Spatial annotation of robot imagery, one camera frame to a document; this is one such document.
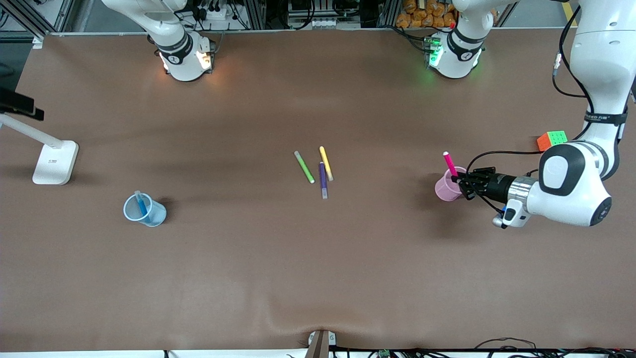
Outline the yellow marker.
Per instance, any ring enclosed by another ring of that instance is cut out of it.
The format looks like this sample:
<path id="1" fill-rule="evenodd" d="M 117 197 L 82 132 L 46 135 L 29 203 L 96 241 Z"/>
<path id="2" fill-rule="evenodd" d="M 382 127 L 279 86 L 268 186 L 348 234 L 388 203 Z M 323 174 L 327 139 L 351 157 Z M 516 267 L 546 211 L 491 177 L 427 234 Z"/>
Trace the yellow marker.
<path id="1" fill-rule="evenodd" d="M 324 169 L 325 169 L 325 174 L 327 176 L 327 180 L 328 181 L 334 181 L 334 177 L 332 176 L 332 170 L 331 170 L 331 166 L 328 160 L 328 156 L 327 156 L 327 152 L 325 150 L 325 147 L 320 146 L 319 147 L 319 152 L 320 152 L 320 156 L 322 159 L 322 162 L 324 164 Z"/>

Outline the blue plastic cup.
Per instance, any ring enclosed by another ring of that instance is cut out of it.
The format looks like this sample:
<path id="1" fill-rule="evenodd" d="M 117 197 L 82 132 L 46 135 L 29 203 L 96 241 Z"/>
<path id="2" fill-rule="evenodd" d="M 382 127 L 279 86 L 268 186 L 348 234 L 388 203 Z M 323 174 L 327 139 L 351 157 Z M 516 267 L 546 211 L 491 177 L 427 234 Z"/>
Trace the blue plastic cup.
<path id="1" fill-rule="evenodd" d="M 156 227 L 161 225 L 167 216 L 167 210 L 165 206 L 154 199 L 152 199 L 147 193 L 143 193 L 146 208 L 148 210 L 148 223 L 140 221 L 140 211 L 137 205 L 136 197 L 133 194 L 130 196 L 123 205 L 123 215 L 129 221 L 143 224 L 147 227 Z"/>

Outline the orange snack bags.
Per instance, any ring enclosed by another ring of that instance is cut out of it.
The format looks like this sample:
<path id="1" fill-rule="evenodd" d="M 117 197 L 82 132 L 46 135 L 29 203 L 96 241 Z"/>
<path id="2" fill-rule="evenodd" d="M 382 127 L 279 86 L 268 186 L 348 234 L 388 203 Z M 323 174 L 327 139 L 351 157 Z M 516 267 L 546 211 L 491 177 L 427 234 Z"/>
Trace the orange snack bags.
<path id="1" fill-rule="evenodd" d="M 454 28 L 459 12 L 450 0 L 400 0 L 395 27 Z"/>

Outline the pink plastic cup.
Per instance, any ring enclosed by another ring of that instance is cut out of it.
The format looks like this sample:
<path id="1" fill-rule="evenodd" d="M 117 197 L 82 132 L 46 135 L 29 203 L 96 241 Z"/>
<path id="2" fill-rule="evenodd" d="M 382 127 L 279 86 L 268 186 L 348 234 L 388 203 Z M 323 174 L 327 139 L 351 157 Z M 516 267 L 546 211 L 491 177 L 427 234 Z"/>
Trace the pink plastic cup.
<path id="1" fill-rule="evenodd" d="M 458 183 L 452 180 L 450 169 L 445 170 L 443 176 L 435 183 L 435 193 L 443 201 L 450 202 L 463 197 L 463 192 Z"/>

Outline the white lamp stand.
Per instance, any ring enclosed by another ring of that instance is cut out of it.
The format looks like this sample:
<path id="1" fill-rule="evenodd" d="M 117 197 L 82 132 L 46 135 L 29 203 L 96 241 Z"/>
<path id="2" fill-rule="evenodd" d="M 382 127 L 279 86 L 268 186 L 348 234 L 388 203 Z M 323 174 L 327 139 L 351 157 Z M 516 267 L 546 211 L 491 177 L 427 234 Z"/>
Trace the white lamp stand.
<path id="1" fill-rule="evenodd" d="M 0 124 L 43 144 L 32 175 L 36 185 L 65 185 L 70 181 L 79 150 L 75 141 L 59 140 L 5 114 L 0 114 Z"/>

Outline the blue marker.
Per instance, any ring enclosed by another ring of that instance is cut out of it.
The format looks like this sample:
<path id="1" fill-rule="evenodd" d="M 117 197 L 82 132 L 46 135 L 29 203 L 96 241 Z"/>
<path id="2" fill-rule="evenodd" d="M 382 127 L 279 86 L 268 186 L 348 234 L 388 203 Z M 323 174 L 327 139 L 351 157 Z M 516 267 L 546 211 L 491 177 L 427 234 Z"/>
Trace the blue marker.
<path id="1" fill-rule="evenodd" d="M 135 195 L 137 205 L 140 211 L 140 216 L 141 216 L 140 221 L 143 223 L 148 223 L 148 210 L 146 208 L 146 203 L 141 191 L 135 190 L 134 195 Z"/>

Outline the white power strip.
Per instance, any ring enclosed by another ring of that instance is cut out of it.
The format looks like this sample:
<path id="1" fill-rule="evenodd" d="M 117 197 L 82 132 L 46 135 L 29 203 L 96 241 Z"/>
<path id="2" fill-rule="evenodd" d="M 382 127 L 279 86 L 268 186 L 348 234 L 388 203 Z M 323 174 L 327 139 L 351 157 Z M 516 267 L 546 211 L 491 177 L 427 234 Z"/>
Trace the white power strip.
<path id="1" fill-rule="evenodd" d="M 306 18 L 289 18 L 288 26 L 291 29 L 301 29 L 302 30 L 324 30 L 324 29 L 336 29 L 339 25 L 338 18 L 334 17 L 318 17 L 314 18 L 311 22 L 307 23 Z"/>

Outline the colourful puzzle cube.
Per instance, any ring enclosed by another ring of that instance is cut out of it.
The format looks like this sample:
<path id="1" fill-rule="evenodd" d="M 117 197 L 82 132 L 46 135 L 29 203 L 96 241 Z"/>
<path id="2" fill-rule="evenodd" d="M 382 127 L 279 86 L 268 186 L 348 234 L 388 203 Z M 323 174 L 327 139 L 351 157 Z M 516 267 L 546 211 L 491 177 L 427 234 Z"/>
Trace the colourful puzzle cube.
<path id="1" fill-rule="evenodd" d="M 536 139 L 536 145 L 539 152 L 545 152 L 554 145 L 564 144 L 568 142 L 565 131 L 548 131 Z"/>

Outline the green marker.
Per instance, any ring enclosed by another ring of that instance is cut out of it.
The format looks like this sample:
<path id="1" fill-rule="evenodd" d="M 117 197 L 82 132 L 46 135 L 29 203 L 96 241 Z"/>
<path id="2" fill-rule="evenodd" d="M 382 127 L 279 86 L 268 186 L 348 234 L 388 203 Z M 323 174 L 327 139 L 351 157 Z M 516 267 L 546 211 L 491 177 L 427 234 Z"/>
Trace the green marker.
<path id="1" fill-rule="evenodd" d="M 305 175 L 306 179 L 308 180 L 308 182 L 312 183 L 312 184 L 316 183 L 316 180 L 315 180 L 314 176 L 312 175 L 311 170 L 309 170 L 309 167 L 305 163 L 304 158 L 302 157 L 300 152 L 294 151 L 294 156 L 295 156 L 296 161 L 298 162 L 300 168 L 304 172 L 304 175 Z"/>

